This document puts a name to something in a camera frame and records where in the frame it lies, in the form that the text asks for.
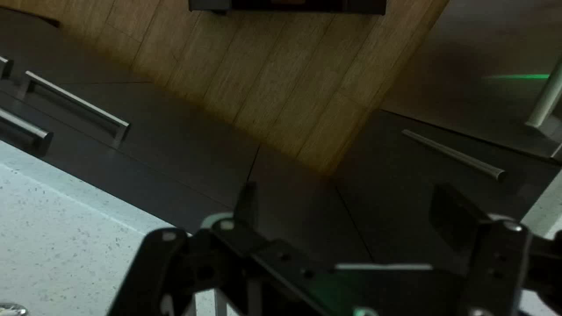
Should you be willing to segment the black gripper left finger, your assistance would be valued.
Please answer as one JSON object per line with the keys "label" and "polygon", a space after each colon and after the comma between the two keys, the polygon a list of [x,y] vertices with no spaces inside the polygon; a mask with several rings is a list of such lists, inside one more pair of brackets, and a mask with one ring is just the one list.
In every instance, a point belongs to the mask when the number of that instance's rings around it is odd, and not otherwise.
{"label": "black gripper left finger", "polygon": [[194,296],[212,289],[238,316],[324,316],[312,289],[319,274],[291,245],[256,231],[256,184],[247,182],[224,217],[196,233],[149,231],[107,316],[194,316]]}

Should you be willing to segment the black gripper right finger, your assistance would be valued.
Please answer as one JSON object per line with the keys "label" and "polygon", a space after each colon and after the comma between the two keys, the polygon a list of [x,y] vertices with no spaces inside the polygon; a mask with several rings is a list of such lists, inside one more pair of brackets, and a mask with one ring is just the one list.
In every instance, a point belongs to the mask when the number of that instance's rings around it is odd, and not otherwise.
{"label": "black gripper right finger", "polygon": [[467,256],[458,310],[518,316],[530,231],[512,219],[491,219],[449,184],[435,186],[430,223],[453,251]]}

